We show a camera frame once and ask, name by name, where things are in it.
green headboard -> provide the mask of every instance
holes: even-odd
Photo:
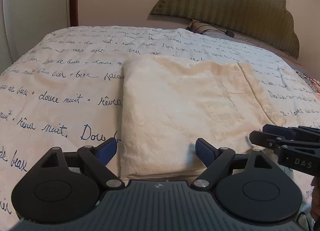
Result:
[[[201,20],[262,40],[294,58],[299,40],[285,0],[159,0],[151,14]]]

cream fleece blanket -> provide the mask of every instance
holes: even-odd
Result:
[[[249,64],[144,56],[124,64],[122,178],[196,175],[202,137],[245,153],[248,135],[284,125]]]

bed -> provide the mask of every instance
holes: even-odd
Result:
[[[283,11],[288,24],[293,23]],[[274,45],[271,36],[268,44]],[[288,57],[281,58],[258,44],[182,28],[78,26],[48,34],[0,76],[0,230],[18,221],[11,191],[48,149],[60,146],[63,151],[75,151],[85,145],[97,146],[109,137],[115,137],[121,147],[123,64],[128,59],[157,55],[250,64],[268,100],[285,120],[284,126],[320,128],[320,101],[286,62],[290,59],[295,64],[296,40],[292,27],[290,40],[280,50]],[[118,176],[120,153],[108,164]],[[302,190],[305,210],[311,201],[312,178],[282,169]]]

